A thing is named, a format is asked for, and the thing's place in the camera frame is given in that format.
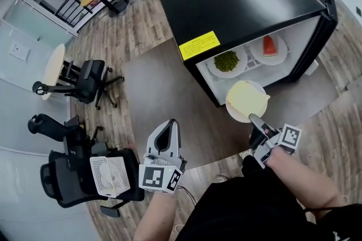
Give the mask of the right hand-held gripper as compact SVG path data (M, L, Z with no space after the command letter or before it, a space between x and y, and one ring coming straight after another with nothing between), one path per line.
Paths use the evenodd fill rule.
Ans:
M250 114L249 120L253 126L249 144L254 159L262 168L265 168L265 163L275 147L283 148L289 155L295 153L302 130L289 124L285 124L281 130L274 129L256 114Z

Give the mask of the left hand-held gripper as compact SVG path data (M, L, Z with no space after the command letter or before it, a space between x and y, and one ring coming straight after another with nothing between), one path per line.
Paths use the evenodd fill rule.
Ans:
M178 122L170 119L160 124L148 137L144 163L139 165L139 187L174 194L187 164L184 158L177 158L180 147Z

